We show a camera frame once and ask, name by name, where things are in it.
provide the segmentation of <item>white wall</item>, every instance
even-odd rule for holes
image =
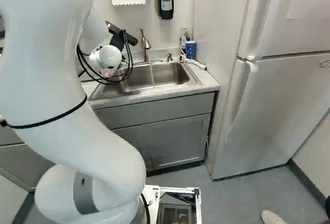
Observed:
[[[174,0],[174,16],[172,20],[162,20],[155,10],[155,0],[146,0],[144,5],[114,6],[111,0],[97,0],[105,20],[126,29],[140,40],[140,28],[153,48],[179,46],[181,27],[192,28],[193,1]],[[132,50],[141,50],[138,44]]]
[[[330,114],[293,157],[294,162],[322,192],[330,195]]]
[[[234,65],[247,0],[194,0],[194,39],[197,59],[220,83],[216,115],[206,165],[212,171],[219,142],[221,117]]]
[[[27,192],[0,176],[0,223],[11,224]]]

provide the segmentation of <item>refrigerator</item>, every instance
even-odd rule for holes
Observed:
[[[212,178],[287,163],[329,107],[330,0],[247,0]]]

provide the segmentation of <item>stainless steel sink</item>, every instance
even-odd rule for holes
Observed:
[[[117,74],[122,75],[125,71],[126,68],[122,68],[118,70]],[[200,81],[185,63],[176,61],[152,63],[152,71],[149,64],[142,64],[134,66],[131,76],[121,83],[100,84],[92,93],[90,100],[167,91],[198,84],[201,84]]]

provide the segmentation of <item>cabinet door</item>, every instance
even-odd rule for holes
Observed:
[[[122,128],[117,130],[112,130],[118,136],[128,141],[133,147],[135,147],[142,155],[145,167],[147,171],[153,169],[153,165],[150,161],[150,155],[145,145],[145,136],[141,126],[134,126],[128,128]]]
[[[1,173],[27,191],[34,189],[42,175],[53,165],[26,144],[0,147]]]
[[[204,159],[210,114],[143,125],[155,169]]]

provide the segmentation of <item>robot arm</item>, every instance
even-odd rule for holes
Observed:
[[[57,223],[130,223],[145,184],[144,160],[96,117],[75,73],[77,44],[88,55],[107,36],[92,3],[0,0],[6,28],[0,113],[31,149],[57,164],[36,189],[45,216]]]

